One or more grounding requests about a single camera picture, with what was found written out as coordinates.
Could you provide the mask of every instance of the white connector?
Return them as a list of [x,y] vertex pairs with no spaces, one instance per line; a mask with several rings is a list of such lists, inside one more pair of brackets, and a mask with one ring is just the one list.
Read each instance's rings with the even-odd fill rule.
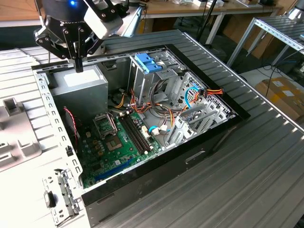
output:
[[153,135],[159,135],[160,134],[158,128],[154,128],[151,132],[152,132]]
[[149,133],[148,133],[148,129],[146,126],[142,126],[142,135],[144,136],[145,139],[148,139],[151,137],[151,135],[149,135]]

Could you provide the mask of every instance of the red cable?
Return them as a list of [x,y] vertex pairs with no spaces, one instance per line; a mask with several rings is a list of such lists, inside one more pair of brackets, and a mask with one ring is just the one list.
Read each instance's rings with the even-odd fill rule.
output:
[[75,134],[75,144],[77,145],[77,130],[76,130],[76,123],[73,114],[67,109],[63,108],[67,113],[69,113],[70,117],[72,118],[73,125],[74,125],[74,134]]

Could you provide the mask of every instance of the table leg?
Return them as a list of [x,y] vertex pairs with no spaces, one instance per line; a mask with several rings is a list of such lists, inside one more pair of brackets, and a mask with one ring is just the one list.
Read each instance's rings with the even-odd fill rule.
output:
[[[274,17],[277,15],[279,9],[275,9],[271,14],[270,17]],[[251,52],[253,52],[253,50],[257,47],[257,45],[261,42],[261,40],[264,38],[266,32],[264,30],[261,30],[258,34],[258,36],[256,37],[255,41],[253,41],[252,45],[250,46],[250,48],[248,49],[248,54],[251,54]]]
[[251,52],[253,52],[253,50],[257,47],[257,45],[261,42],[261,40],[264,38],[265,34],[267,32],[265,32],[264,30],[261,30],[258,34],[258,36],[256,37],[255,41],[253,41],[252,45],[250,46],[250,48],[248,49],[248,54],[251,54]]
[[275,58],[275,60],[272,62],[272,65],[274,66],[277,64],[277,62],[280,60],[280,58],[285,54],[285,52],[289,49],[289,45],[286,45],[283,50],[280,52],[280,54]]
[[246,31],[245,31],[243,37],[242,37],[241,40],[239,41],[239,43],[238,43],[236,49],[235,49],[234,52],[232,53],[232,55],[231,55],[229,61],[227,62],[227,66],[228,66],[228,67],[231,67],[232,64],[233,64],[233,62],[234,62],[234,60],[236,60],[236,58],[237,58],[239,52],[241,51],[241,49],[242,49],[244,43],[246,42],[247,38],[249,37],[249,35],[250,35],[251,31],[252,31],[252,28],[253,28],[254,25],[255,25],[255,22],[256,22],[256,18],[253,18],[252,21],[250,22],[248,28],[246,29]]
[[214,22],[214,25],[213,25],[213,27],[212,27],[212,30],[211,30],[211,32],[210,32],[210,34],[209,34],[209,36],[208,36],[207,41],[206,41],[206,44],[211,44],[211,43],[212,43],[212,41],[213,41],[215,35],[216,35],[217,32],[218,32],[218,29],[219,29],[221,23],[222,23],[222,21],[223,21],[224,16],[225,16],[224,13],[221,13],[221,14],[219,14],[219,15],[217,16],[217,18],[216,18],[216,20],[215,20],[215,22]]

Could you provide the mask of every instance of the metal table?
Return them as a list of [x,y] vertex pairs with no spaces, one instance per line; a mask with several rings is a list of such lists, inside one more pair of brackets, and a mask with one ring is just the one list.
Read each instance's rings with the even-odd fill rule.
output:
[[[173,30],[106,41],[111,53],[169,43],[224,87],[251,118],[216,154],[99,227],[292,228],[304,213],[304,130],[188,34]],[[24,51],[47,62],[40,47]],[[41,178],[65,165],[30,70],[32,60],[18,50],[0,52],[0,99],[14,96],[23,102],[43,149],[41,156],[0,173],[1,227],[53,227]],[[51,55],[51,61],[57,59]],[[64,227],[89,224],[82,214]]]
[[265,33],[269,33],[278,38],[280,41],[286,43],[285,48],[277,56],[272,65],[275,65],[279,61],[279,59],[283,56],[289,47],[292,47],[297,51],[304,48],[304,41],[299,38],[299,36],[304,33],[304,21],[301,23],[296,23],[286,16],[253,18],[243,37],[239,41],[236,49],[231,55],[227,66],[232,66],[255,25],[259,26],[262,30],[258,34],[255,41],[252,43],[251,47],[248,50],[248,53],[251,53],[255,49],[261,38],[264,37]]

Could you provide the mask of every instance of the blue cable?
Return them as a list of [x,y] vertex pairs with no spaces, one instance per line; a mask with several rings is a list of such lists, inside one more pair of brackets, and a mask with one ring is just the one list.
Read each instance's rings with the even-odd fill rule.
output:
[[190,106],[190,104],[189,104],[189,101],[188,101],[188,92],[189,92],[189,90],[191,90],[191,89],[194,89],[194,90],[196,90],[196,91],[199,91],[199,89],[196,88],[196,87],[190,87],[190,88],[188,88],[188,89],[186,90],[186,93],[185,93],[185,102],[186,102],[186,105],[188,106],[188,108],[191,108],[191,106]]
[[151,131],[152,131],[153,129],[155,129],[155,128],[158,128],[158,127],[157,127],[157,126],[152,126],[152,127],[150,127],[149,130],[148,130],[148,132],[151,133]]

